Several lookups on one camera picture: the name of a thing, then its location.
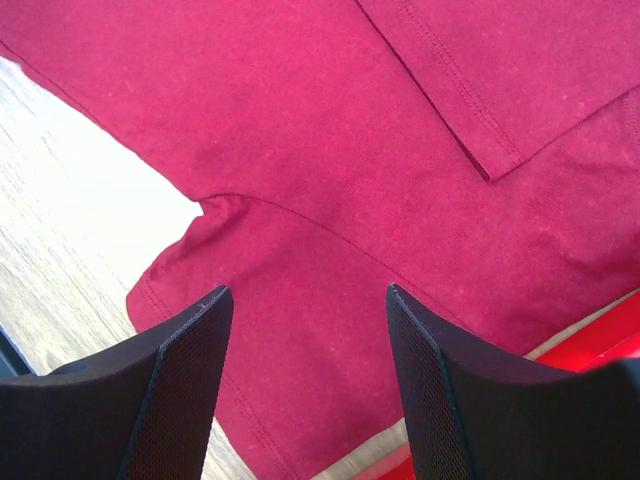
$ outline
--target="red shirt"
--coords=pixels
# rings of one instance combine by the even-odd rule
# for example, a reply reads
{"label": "red shirt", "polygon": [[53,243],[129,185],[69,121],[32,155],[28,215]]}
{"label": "red shirt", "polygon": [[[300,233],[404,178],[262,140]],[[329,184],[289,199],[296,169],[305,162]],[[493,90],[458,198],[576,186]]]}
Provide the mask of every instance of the red shirt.
{"label": "red shirt", "polygon": [[517,353],[640,284],[638,31],[632,0],[0,6],[6,55],[202,204],[129,313],[231,286],[216,414],[277,479],[400,418],[389,283]]}

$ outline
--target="cloth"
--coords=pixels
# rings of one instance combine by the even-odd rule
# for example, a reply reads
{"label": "cloth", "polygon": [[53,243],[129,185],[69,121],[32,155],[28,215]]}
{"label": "cloth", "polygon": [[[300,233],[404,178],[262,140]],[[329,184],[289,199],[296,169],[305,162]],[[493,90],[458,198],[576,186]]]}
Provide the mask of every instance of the cloth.
{"label": "cloth", "polygon": [[632,0],[3,0],[3,54],[200,202],[127,299],[236,299],[217,417],[261,479],[402,413],[398,282],[526,353],[640,284]]}

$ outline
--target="light wood surface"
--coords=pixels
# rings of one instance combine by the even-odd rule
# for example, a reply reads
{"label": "light wood surface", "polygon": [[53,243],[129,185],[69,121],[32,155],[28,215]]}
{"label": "light wood surface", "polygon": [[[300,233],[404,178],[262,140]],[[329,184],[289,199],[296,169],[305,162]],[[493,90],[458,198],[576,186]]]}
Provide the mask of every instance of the light wood surface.
{"label": "light wood surface", "polygon": [[[126,293],[201,210],[0,58],[0,212],[0,325],[44,374],[134,334]],[[399,422],[317,478],[352,478],[405,442]],[[203,478],[254,478],[217,422]]]}

